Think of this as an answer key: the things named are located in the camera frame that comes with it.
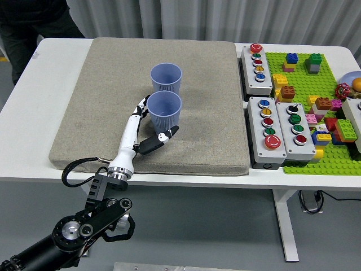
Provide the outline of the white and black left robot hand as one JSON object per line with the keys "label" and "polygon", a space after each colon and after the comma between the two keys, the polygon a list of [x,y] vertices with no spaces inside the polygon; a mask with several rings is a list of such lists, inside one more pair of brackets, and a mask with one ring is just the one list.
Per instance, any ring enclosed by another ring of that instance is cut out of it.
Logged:
{"label": "white and black left robot hand", "polygon": [[[140,122],[147,114],[147,106],[151,106],[149,114],[156,134],[138,142]],[[181,107],[180,97],[170,91],[160,91],[143,98],[127,121],[118,154],[108,166],[108,176],[117,179],[131,178],[136,154],[145,155],[157,150],[178,131]]]}

